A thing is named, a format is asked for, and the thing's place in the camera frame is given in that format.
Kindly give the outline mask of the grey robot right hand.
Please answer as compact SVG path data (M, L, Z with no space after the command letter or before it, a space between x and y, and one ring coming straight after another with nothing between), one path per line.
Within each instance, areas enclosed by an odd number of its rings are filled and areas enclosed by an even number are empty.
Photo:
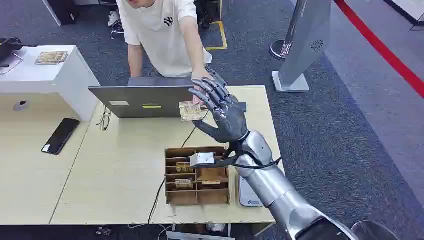
M192 123L218 143L232 143L244 139L249 133L245 113L236 96L228 91L227 82L214 70L211 73L194 72L191 81L194 87L190 88L189 92L206 104L217 127L203 120L194 120Z

